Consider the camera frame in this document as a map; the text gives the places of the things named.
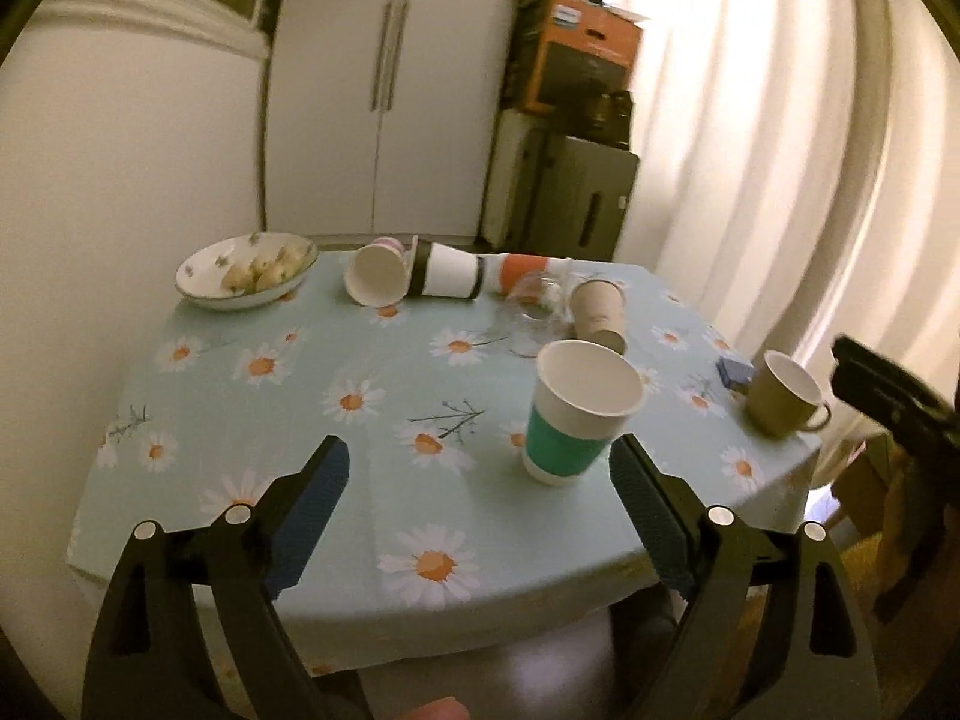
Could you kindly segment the person's hand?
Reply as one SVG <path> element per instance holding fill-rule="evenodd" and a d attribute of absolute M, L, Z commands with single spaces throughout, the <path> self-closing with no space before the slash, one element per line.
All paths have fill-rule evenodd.
<path fill-rule="evenodd" d="M 398 720 L 470 720 L 470 712 L 460 700 L 449 695 L 415 707 L 400 715 Z"/>

